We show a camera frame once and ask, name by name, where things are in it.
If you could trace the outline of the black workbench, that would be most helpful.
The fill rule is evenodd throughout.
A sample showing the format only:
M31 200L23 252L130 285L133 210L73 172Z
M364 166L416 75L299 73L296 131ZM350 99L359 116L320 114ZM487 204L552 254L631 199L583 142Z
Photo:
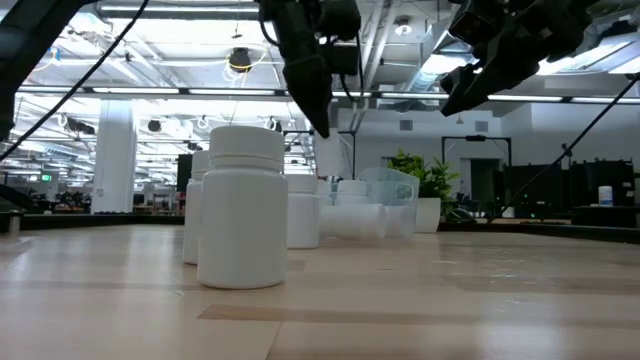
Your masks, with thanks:
M515 218L569 220L573 225L635 228L640 225L640 188L633 163L596 160L561 165L519 165L494 173L497 211L515 209ZM613 188L614 205L598 205L598 187Z

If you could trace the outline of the long ceiling light rail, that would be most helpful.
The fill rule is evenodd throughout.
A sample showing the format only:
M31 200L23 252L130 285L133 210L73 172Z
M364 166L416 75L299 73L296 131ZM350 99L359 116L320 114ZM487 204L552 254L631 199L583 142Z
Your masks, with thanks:
M291 101L288 91L283 89L252 88L170 88L170 87L81 87L74 96L82 98L113 99L213 99L248 101ZM410 93L365 91L364 94L353 91L354 99L382 101L438 101L448 99L445 93ZM496 94L488 97L489 102L501 103L562 103L562 104L607 104L613 97L603 96L540 96Z

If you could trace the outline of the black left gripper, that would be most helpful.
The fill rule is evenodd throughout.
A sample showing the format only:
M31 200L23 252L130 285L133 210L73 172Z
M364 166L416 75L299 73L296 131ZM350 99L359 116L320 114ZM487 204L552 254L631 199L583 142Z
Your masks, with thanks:
M356 0L258 0L258 5L260 25L273 26L275 35L263 36L284 61L288 93L315 132L328 138L331 73L357 75L360 67L358 45L337 45L359 35ZM325 39L320 49L314 32Z

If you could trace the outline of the clear plastic basket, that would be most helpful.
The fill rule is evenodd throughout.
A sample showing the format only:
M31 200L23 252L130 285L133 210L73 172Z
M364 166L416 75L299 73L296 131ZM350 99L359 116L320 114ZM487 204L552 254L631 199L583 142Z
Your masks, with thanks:
M386 206L408 206L415 214L418 201L419 180L411 175L397 170L382 167L367 168L360 172L354 180L365 181L368 184L367 204ZM332 206L335 205L338 183L332 184Z

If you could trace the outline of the green potted plant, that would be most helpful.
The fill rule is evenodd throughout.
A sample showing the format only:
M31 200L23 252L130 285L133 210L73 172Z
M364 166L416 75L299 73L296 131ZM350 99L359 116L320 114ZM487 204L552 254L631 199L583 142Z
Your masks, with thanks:
M422 156L411 155L399 148L396 156L387 161L387 166L419 180L416 233L435 233L441 223L476 222L451 196L452 182L459 174L451 172L448 163L438 158L426 162Z

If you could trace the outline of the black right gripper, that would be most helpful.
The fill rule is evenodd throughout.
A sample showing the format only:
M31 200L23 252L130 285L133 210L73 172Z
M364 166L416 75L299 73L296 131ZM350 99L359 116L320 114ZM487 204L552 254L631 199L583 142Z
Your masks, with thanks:
M543 58L563 58L583 42L592 19L588 8L599 0L528 0L481 49L478 64L467 64L440 81L448 94L444 116L473 109L490 95L512 89L539 70Z

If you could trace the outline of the white building column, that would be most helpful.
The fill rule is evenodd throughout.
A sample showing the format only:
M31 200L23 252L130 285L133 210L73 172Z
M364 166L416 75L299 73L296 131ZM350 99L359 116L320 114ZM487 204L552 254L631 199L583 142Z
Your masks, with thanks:
M91 212L129 213L139 121L131 100L102 100L100 105Z

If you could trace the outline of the round silver ceiling duct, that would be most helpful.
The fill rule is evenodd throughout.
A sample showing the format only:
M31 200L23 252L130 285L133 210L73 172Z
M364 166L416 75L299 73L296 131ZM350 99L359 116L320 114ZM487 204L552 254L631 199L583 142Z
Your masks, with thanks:
M435 23L431 23L426 28L426 33L419 44L419 58L413 74L409 76L402 87L403 92L427 92L443 73L439 70L440 60L437 56L436 48L441 40L446 36L450 19L446 18Z

